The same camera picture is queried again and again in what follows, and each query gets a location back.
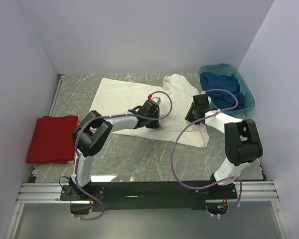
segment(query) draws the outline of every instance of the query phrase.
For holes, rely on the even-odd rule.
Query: gray wall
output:
[[[256,107],[261,160],[299,239],[299,0],[276,0],[239,67]]]
[[[21,185],[38,117],[49,113],[57,74],[15,0],[0,0],[0,238]]]
[[[273,0],[18,0],[58,73],[238,67]]]

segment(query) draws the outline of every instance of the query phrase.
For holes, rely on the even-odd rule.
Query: blue towel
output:
[[[240,85],[234,76],[218,75],[210,72],[203,72],[199,76],[200,84],[203,90],[210,89],[224,89],[236,96],[238,99],[238,106],[234,110],[240,110],[244,108],[245,98],[240,92]],[[235,105],[234,98],[223,91],[212,91],[207,93],[211,97],[215,106],[219,109],[229,108]]]

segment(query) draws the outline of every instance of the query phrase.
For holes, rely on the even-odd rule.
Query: teal basket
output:
[[[218,75],[226,75],[226,76],[235,76],[238,80],[238,83],[240,85],[240,92],[245,97],[245,105],[243,109],[236,110],[236,111],[226,111],[226,114],[230,116],[236,116],[241,115],[249,110],[251,110],[255,106],[255,100],[253,95],[250,93],[248,87],[246,86],[243,78],[240,76],[238,71],[235,67],[228,65],[228,64],[218,64],[218,65],[210,65],[210,66],[203,66],[199,69],[198,75],[200,76],[201,73],[208,71],[214,74]]]

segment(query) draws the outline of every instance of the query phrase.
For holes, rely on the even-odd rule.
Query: folded red cloth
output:
[[[77,116],[39,118],[26,161],[43,164],[74,160],[72,133],[77,122]]]

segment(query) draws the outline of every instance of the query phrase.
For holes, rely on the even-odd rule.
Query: marble tabletop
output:
[[[77,115],[79,121],[89,112],[102,78],[162,86],[171,74],[90,74],[63,75],[52,116]],[[202,91],[198,74],[182,74]],[[207,148],[178,144],[174,165],[181,180],[208,180],[225,159],[224,134],[207,126],[210,136]],[[169,157],[172,142],[110,134],[103,149],[95,156],[92,181],[171,181]],[[36,183],[55,183],[63,175],[70,176],[73,164],[39,165]],[[246,167],[242,180],[263,180],[259,161]]]

